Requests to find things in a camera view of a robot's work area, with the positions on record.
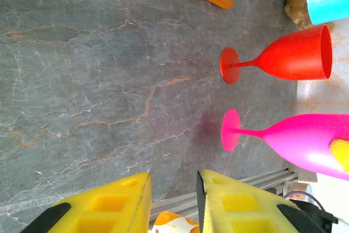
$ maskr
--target marble countertop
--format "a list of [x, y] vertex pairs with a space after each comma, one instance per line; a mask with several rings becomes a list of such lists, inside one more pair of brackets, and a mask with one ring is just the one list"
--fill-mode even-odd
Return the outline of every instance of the marble countertop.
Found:
[[153, 199], [195, 190], [196, 171], [234, 178], [279, 169], [263, 141], [222, 149], [224, 113], [262, 129], [294, 114], [296, 83], [257, 68], [223, 82], [219, 55], [242, 61], [296, 30], [285, 0], [0, 0], [0, 231], [141, 171]]

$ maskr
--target yellow object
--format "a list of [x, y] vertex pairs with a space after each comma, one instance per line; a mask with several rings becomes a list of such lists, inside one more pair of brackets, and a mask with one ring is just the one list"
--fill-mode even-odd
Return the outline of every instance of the yellow object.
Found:
[[200, 233], [198, 222], [165, 211], [157, 217], [152, 233]]
[[299, 233], [277, 208], [294, 203], [214, 171], [201, 170], [203, 233]]
[[71, 209], [49, 233], [146, 233], [152, 203], [149, 173], [139, 173], [56, 203]]
[[349, 141], [335, 139], [329, 146], [329, 150], [331, 150], [344, 171], [349, 175]]

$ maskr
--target pink wine glass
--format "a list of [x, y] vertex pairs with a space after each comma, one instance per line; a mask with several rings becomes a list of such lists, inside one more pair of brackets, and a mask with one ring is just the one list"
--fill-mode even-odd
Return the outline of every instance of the pink wine glass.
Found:
[[223, 119], [223, 148], [233, 151], [240, 134], [263, 139], [277, 154], [300, 168], [349, 181], [329, 149], [334, 139], [349, 140], [349, 115], [306, 114], [286, 118], [265, 130], [240, 129], [239, 113]]

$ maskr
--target beige object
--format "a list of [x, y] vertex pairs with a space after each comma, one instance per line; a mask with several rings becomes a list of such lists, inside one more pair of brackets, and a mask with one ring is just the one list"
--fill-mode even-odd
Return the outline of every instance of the beige object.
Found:
[[[297, 25], [298, 29], [311, 28], [314, 25], [310, 21], [306, 0], [287, 0], [285, 13]], [[335, 22], [326, 23], [330, 31], [334, 29]]]

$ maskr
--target cable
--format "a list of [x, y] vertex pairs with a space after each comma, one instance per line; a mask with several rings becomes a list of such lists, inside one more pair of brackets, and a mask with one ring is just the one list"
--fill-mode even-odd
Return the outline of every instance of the cable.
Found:
[[303, 195], [310, 197], [311, 199], [313, 199], [313, 201], [315, 201], [315, 203], [317, 203], [317, 205], [320, 207], [320, 209], [325, 211], [325, 209], [323, 208], [321, 203], [313, 195], [311, 195], [307, 192], [304, 192], [304, 191], [291, 191], [291, 192], [287, 193], [286, 195], [284, 195], [284, 199], [287, 199], [289, 196], [292, 196], [295, 194], [303, 194]]
[[344, 219], [338, 218], [338, 221], [349, 227], [349, 223], [345, 221]]

